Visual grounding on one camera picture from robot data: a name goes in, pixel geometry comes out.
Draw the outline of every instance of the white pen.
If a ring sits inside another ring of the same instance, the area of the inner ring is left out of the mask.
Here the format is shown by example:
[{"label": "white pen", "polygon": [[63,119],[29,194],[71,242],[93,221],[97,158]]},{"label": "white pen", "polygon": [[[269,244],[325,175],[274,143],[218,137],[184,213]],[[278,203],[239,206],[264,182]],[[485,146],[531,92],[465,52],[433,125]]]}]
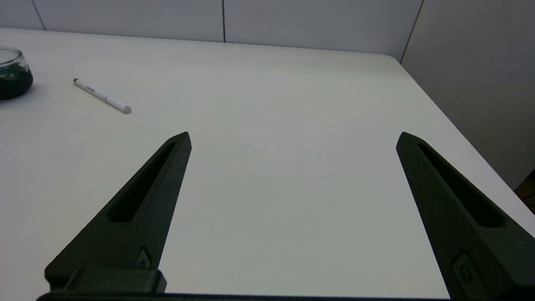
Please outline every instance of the white pen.
[{"label": "white pen", "polygon": [[111,106],[114,106],[119,111],[121,111],[121,112],[123,112],[125,114],[129,114],[130,112],[132,112],[132,108],[131,107],[125,106],[124,104],[122,104],[122,103],[116,101],[115,99],[113,99],[111,96],[104,95],[104,94],[100,93],[99,91],[95,90],[94,88],[89,87],[88,85],[82,83],[78,78],[73,79],[73,82],[78,87],[84,89],[85,91],[87,91],[88,93],[90,93],[92,95],[95,95],[100,100],[104,101],[105,103],[107,103],[107,104],[109,104]]}]

